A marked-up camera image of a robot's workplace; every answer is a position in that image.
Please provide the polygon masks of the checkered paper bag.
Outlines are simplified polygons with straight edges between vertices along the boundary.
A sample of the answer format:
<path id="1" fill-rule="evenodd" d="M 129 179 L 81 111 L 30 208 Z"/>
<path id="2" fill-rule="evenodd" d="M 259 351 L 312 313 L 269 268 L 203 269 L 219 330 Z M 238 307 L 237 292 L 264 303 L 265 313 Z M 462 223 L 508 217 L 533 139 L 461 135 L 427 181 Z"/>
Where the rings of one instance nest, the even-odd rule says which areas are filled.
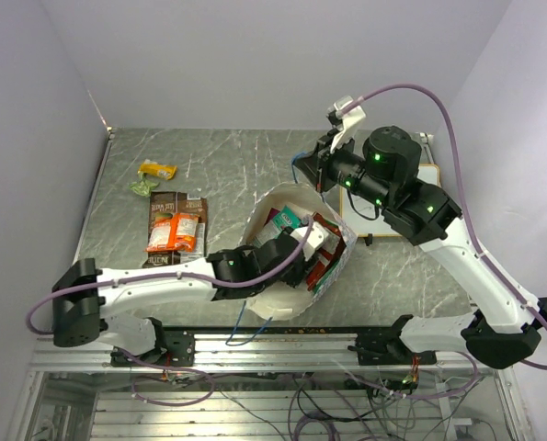
<path id="1" fill-rule="evenodd" d="M 256 234 L 265 225 L 269 211 L 281 210 L 285 206 L 288 206 L 300 219 L 306 215 L 313 218 L 314 213 L 318 212 L 336 224 L 342 233 L 346 248 L 333 267 L 323 276 L 315 291 L 309 291 L 306 284 L 306 278 L 315 264 L 313 255 L 310 261 L 311 267 L 306 270 L 296 287 L 293 288 L 285 282 L 276 282 L 263 292 L 245 300 L 238 317 L 242 318 L 245 312 L 251 311 L 264 319 L 266 322 L 258 330 L 260 333 L 263 333 L 271 322 L 285 322 L 298 317 L 319 300 L 338 279 L 358 239 L 357 234 L 313 187 L 304 183 L 285 182 L 272 187 L 256 202 L 240 244 L 251 244 Z"/>

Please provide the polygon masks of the yellow snack bar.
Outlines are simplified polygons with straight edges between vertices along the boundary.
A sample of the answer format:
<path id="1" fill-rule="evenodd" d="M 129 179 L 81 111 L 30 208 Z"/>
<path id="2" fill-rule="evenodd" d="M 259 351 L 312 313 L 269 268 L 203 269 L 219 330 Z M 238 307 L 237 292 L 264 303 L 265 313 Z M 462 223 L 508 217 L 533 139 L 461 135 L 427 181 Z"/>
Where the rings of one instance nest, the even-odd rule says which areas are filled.
<path id="1" fill-rule="evenodd" d="M 155 161 L 145 160 L 138 169 L 142 175 L 151 175 L 164 180 L 171 180 L 177 173 L 175 165 L 159 164 Z"/>

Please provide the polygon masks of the brown snack bag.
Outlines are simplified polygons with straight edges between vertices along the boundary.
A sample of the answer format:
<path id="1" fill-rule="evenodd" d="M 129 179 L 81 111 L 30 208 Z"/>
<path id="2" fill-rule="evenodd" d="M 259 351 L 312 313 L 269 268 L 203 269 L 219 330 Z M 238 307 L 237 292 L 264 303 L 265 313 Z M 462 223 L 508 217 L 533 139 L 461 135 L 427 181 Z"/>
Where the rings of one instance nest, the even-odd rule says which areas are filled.
<path id="1" fill-rule="evenodd" d="M 152 192 L 143 268 L 171 266 L 206 254 L 208 202 L 183 192 Z"/>

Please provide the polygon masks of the orange snack packet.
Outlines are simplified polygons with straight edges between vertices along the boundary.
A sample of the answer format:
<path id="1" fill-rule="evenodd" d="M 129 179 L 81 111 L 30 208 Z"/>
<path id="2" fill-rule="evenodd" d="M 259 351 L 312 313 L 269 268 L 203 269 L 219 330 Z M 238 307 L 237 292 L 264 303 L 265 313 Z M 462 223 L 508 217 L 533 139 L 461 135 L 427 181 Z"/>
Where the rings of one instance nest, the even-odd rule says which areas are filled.
<path id="1" fill-rule="evenodd" d="M 197 243 L 198 225 L 199 216 L 189 213 L 176 213 L 168 220 L 158 221 L 151 229 L 146 251 L 192 252 Z"/>

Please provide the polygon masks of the green snack packet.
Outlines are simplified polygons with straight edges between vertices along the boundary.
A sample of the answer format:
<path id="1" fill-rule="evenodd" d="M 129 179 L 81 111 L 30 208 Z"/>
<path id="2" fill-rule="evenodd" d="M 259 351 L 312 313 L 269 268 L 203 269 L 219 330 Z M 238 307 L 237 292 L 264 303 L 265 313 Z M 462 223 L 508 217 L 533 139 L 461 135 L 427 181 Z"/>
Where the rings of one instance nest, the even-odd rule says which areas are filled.
<path id="1" fill-rule="evenodd" d="M 148 198 L 152 192 L 159 187 L 157 182 L 153 182 L 143 177 L 142 179 L 133 182 L 129 185 L 130 190 L 141 197 Z"/>

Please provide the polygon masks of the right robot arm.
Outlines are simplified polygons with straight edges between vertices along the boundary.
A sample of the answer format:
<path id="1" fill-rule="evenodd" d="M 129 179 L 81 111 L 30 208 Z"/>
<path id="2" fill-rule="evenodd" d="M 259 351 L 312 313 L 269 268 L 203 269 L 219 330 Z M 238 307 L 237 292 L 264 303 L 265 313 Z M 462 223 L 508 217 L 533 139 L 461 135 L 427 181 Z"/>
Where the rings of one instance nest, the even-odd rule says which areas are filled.
<path id="1" fill-rule="evenodd" d="M 332 129 L 295 166 L 319 193 L 335 186 L 371 203 L 393 231 L 438 261 L 470 295 L 473 312 L 423 319 L 401 316 L 384 341 L 394 363 L 423 352 L 460 352 L 496 369 L 528 363 L 547 323 L 547 298 L 537 298 L 492 267 L 471 241 L 461 208 L 441 188 L 418 178 L 421 148 L 396 127 L 374 130 L 353 152 Z"/>

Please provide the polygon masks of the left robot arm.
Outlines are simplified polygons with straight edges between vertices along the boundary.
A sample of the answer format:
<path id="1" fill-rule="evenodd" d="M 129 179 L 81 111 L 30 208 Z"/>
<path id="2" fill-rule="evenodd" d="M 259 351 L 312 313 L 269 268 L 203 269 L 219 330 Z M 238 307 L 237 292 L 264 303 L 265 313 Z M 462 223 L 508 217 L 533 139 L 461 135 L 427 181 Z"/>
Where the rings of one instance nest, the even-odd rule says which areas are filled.
<path id="1" fill-rule="evenodd" d="M 53 343 L 67 348 L 99 340 L 155 365 L 168 344 L 159 321 L 131 316 L 145 305 L 245 300 L 267 322 L 287 320 L 297 307 L 265 295 L 275 284 L 299 286 L 323 241 L 312 227 L 287 228 L 259 247 L 221 250 L 174 266 L 126 271 L 79 260 L 52 289 Z"/>

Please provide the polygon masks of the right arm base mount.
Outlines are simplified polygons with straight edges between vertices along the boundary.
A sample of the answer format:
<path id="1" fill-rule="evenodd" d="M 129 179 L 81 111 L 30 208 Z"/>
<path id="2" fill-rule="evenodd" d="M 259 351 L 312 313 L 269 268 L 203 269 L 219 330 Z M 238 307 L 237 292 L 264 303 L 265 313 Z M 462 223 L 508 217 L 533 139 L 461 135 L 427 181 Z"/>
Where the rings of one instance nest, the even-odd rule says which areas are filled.
<path id="1" fill-rule="evenodd" d="M 360 366 L 412 365 L 414 361 L 421 366 L 437 363 L 434 351 L 413 352 L 398 336 L 386 333 L 358 334 L 347 350 L 357 355 Z"/>

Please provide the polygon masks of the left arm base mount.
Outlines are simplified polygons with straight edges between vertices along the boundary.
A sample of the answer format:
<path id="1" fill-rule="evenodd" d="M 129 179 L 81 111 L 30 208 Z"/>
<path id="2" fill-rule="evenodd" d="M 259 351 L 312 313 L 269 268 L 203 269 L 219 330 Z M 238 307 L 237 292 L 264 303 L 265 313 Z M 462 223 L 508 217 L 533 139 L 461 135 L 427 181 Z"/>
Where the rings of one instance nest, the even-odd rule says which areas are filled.
<path id="1" fill-rule="evenodd" d="M 125 349 L 144 363 L 168 367 L 190 368 L 195 359 L 196 339 L 191 331 L 161 322 L 151 322 L 146 330 L 130 331 L 124 337 L 116 337 L 110 353 L 110 365 L 114 368 L 134 367 L 136 363 L 122 352 Z"/>

